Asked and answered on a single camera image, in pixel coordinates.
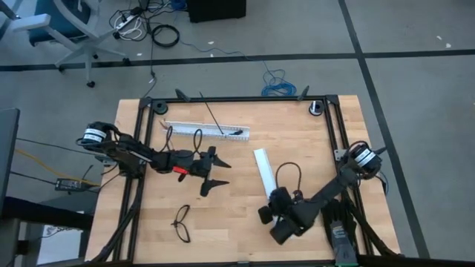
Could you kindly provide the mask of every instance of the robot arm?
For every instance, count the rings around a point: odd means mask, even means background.
[[[301,236],[312,227],[320,210],[334,197],[359,179],[373,178],[381,168],[379,154],[385,149],[372,151],[366,142],[361,145],[350,146],[338,169],[338,173],[311,199],[292,199],[286,188],[275,189],[270,197],[269,204],[259,209],[263,224],[270,223],[272,216],[282,220],[277,221],[270,234],[279,244],[283,244],[291,235]]]
[[[171,136],[172,131],[173,129],[169,128],[167,136]],[[229,183],[209,179],[212,165],[231,168],[230,165],[217,157],[216,147],[211,146],[207,152],[200,152],[199,159],[194,159],[198,148],[195,148],[195,152],[188,150],[164,151],[166,145],[161,151],[155,151],[132,136],[121,133],[115,125],[105,122],[89,124],[84,136],[76,143],[89,151],[103,153],[112,158],[119,164],[122,175],[142,178],[145,173],[145,165],[148,163],[160,174],[168,174],[172,171],[180,173],[178,182],[182,182],[187,174],[201,177],[204,179],[200,189],[200,195],[203,197],[206,197],[213,187]]]

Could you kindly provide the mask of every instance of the metal bracket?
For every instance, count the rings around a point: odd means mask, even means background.
[[[346,149],[337,149],[333,151],[333,154],[335,155],[335,160],[340,161],[340,159],[344,156],[344,154],[347,152]]]
[[[340,105],[340,99],[338,98],[338,95],[326,95],[325,97],[327,98],[328,102],[334,105]]]

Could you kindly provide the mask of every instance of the wooden table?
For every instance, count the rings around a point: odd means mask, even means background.
[[[340,96],[341,111],[351,142],[369,141],[357,96]],[[270,236],[272,224],[263,225],[258,209],[266,204],[262,180],[253,151],[265,148],[272,170],[283,162],[296,162],[302,169],[301,190],[311,197],[335,176],[333,153],[327,124],[323,116],[308,112],[310,102],[227,102],[210,103],[210,108],[223,125],[251,128],[248,142],[232,142],[203,138],[201,150],[215,145],[219,157],[232,168],[212,169],[212,179],[230,184],[213,188],[207,197],[199,194],[203,181],[187,177],[178,183],[178,174],[158,174],[148,168],[140,213],[135,263],[210,263],[268,260],[329,260],[333,252],[325,236],[321,216],[301,237],[293,237],[278,245]],[[133,134],[138,100],[119,103],[115,125]],[[146,112],[142,126],[145,133]],[[161,149],[165,132],[161,119],[180,122],[213,123],[203,103],[170,104],[164,116],[154,117],[151,147]],[[189,136],[173,136],[175,149],[193,147]],[[107,182],[116,173],[103,178]],[[298,173],[286,166],[279,173],[279,184],[290,191],[296,189]],[[117,226],[125,179],[116,179],[99,195],[86,259],[96,256]],[[399,251],[386,198],[377,179],[361,183],[361,198],[368,222],[389,248]],[[171,223],[178,209],[191,206],[184,223],[191,243],[183,243]],[[124,242],[128,242],[128,232]],[[358,236],[363,248],[361,235]],[[122,250],[125,258],[126,246]]]

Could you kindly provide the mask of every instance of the white cable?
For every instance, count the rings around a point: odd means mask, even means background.
[[[114,22],[114,28],[117,28],[117,22],[119,21],[119,19],[121,19],[122,17],[121,16],[118,16],[117,19],[115,20]],[[117,31],[120,35],[120,38],[122,40],[126,40],[126,41],[130,41],[130,40],[135,40],[135,39],[138,39],[142,36],[142,30],[140,29],[140,26],[142,26],[142,19],[139,17],[135,20],[135,25],[129,29],[129,30],[126,30],[126,31]],[[127,37],[127,35],[133,33],[133,32],[138,32],[139,34],[137,36],[134,36],[134,37]]]

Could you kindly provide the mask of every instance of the power strip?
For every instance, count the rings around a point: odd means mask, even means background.
[[[122,22],[120,23],[119,25],[117,25],[116,27],[116,30],[121,30],[123,29],[125,26],[127,26],[127,24],[131,23],[134,19],[136,19],[139,15],[130,15],[126,20],[125,22]]]

